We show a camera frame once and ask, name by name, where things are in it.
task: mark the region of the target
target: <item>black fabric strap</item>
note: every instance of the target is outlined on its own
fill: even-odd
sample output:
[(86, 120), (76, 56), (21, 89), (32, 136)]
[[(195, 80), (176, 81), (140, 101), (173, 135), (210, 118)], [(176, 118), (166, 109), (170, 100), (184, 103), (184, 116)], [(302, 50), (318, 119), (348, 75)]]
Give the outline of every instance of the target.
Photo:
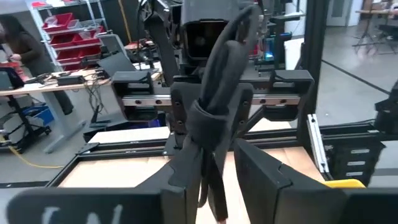
[(185, 127), (192, 140), (204, 150), (213, 152), (223, 137), (227, 116), (207, 113), (195, 100), (188, 112)]

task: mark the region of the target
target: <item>concrete floor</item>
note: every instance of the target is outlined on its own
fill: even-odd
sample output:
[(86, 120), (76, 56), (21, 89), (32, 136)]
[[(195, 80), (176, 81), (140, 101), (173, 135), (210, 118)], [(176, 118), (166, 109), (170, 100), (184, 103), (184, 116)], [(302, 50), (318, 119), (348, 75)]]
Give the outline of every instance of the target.
[[(352, 73), (371, 82), (383, 90), (390, 91), (397, 80), (396, 62), (398, 55), (366, 55), (363, 51), (358, 54), (352, 48), (358, 40), (353, 38), (360, 34), (360, 27), (329, 28), (326, 30), (323, 59), (342, 70)], [(114, 96), (109, 87), (102, 87), (102, 95), (108, 110), (117, 108)], [(87, 104), (85, 90), (78, 93), (68, 92), (75, 105), (75, 112), (83, 119), (90, 119), (92, 112)], [(379, 90), (369, 87), (363, 82), (323, 63), (320, 88), (318, 93), (317, 116), (320, 124), (341, 124), (373, 118), (375, 102), (384, 100), (387, 95)], [(31, 162), (47, 166), (65, 165), (76, 153), (84, 140), (81, 132), (72, 137), (68, 144), (52, 154), (44, 154), (42, 148), (49, 144), (57, 135), (57, 127), (53, 126), (50, 136), (43, 136), (42, 140), (24, 153), (24, 157)], [(396, 158), (398, 143), (387, 142), (387, 148), (382, 152), (378, 169), (398, 168)], [(40, 169), (25, 165), (12, 154), (0, 154), (1, 182), (28, 182), (50, 180), (59, 169)], [(398, 187), (398, 176), (375, 176), (372, 179), (373, 187)], [(0, 189), (0, 204), (5, 203), (10, 195), (18, 190)]]

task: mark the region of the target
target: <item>yellow cable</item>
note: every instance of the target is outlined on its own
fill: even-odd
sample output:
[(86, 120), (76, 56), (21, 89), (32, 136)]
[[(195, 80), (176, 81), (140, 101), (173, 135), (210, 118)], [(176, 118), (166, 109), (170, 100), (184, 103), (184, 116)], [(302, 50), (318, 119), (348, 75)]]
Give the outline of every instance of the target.
[(130, 36), (129, 25), (127, 24), (126, 15), (124, 14), (122, 0), (119, 0), (119, 7), (120, 7), (120, 11), (122, 12), (124, 27), (126, 28), (127, 37), (129, 39), (129, 44), (130, 44), (132, 41), (131, 41), (131, 36)]
[[(0, 135), (0, 143), (5, 143), (6, 140), (4, 139), (4, 137), (2, 135)], [(46, 168), (46, 169), (59, 169), (59, 168), (63, 168), (63, 166), (40, 166), (40, 165), (36, 165), (33, 164), (29, 161), (27, 161), (25, 158), (23, 158), (21, 156), (21, 154), (14, 148), (14, 146), (8, 146), (8, 148), (10, 149), (10, 151), (12, 153), (14, 153), (18, 158), (20, 158), (25, 164), (32, 166), (32, 167), (37, 167), (37, 168)]]

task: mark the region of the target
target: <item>white shelf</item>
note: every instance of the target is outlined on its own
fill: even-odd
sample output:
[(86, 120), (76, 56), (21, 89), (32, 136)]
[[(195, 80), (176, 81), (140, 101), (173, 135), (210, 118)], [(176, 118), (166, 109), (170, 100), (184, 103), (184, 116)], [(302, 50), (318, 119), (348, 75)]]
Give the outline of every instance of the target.
[(81, 62), (69, 62), (69, 63), (60, 63), (59, 62), (59, 64), (61, 65), (61, 66), (67, 66), (67, 65), (77, 65), (77, 64), (80, 64)]
[[(89, 0), (90, 3), (96, 3), (96, 2), (100, 2), (101, 0)], [(85, 0), (81, 0), (81, 1), (68, 1), (68, 2), (64, 2), (65, 5), (63, 6), (52, 6), (50, 4), (46, 4), (44, 6), (39, 6), (39, 7), (34, 7), (33, 9), (36, 10), (46, 10), (46, 9), (55, 9), (55, 8), (60, 8), (60, 7), (68, 7), (68, 6), (78, 6), (80, 4), (86, 4)]]
[(71, 47), (60, 47), (60, 48), (54, 48), (54, 50), (59, 51), (59, 50), (71, 50), (71, 49), (80, 49), (83, 47), (94, 47), (94, 46), (101, 46), (101, 43), (94, 43), (94, 44), (83, 44), (83, 45), (76, 45), (76, 46), (71, 46)]
[(74, 29), (67, 29), (67, 30), (52, 31), (52, 32), (47, 32), (47, 34), (48, 35), (71, 34), (71, 33), (75, 33), (75, 32), (90, 31), (90, 30), (96, 29), (98, 26), (100, 26), (102, 20), (103, 19), (95, 19), (95, 24), (93, 23), (93, 21), (81, 21), (80, 24), (82, 25), (82, 27), (78, 27), (78, 28), (74, 28)]

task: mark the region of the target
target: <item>wall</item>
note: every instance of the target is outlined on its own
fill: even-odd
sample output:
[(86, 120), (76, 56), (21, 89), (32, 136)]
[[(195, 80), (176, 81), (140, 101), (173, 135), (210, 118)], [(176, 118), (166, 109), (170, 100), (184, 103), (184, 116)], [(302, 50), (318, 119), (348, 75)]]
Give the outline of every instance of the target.
[(0, 0), (0, 14), (28, 11), (26, 2), (34, 0)]
[(356, 26), (359, 23), (359, 18), (361, 17), (360, 13), (356, 13), (355, 11), (358, 11), (362, 9), (363, 5), (363, 0), (352, 0), (351, 7), (349, 10), (349, 14), (347, 17), (347, 26)]
[[(293, 0), (293, 3), (286, 4), (286, 14), (296, 12), (297, 0)], [(307, 0), (300, 0), (300, 13), (305, 14), (307, 12)], [(305, 16), (301, 17), (299, 21), (290, 21), (285, 24), (285, 31), (292, 32), (293, 36), (304, 35), (305, 31)]]

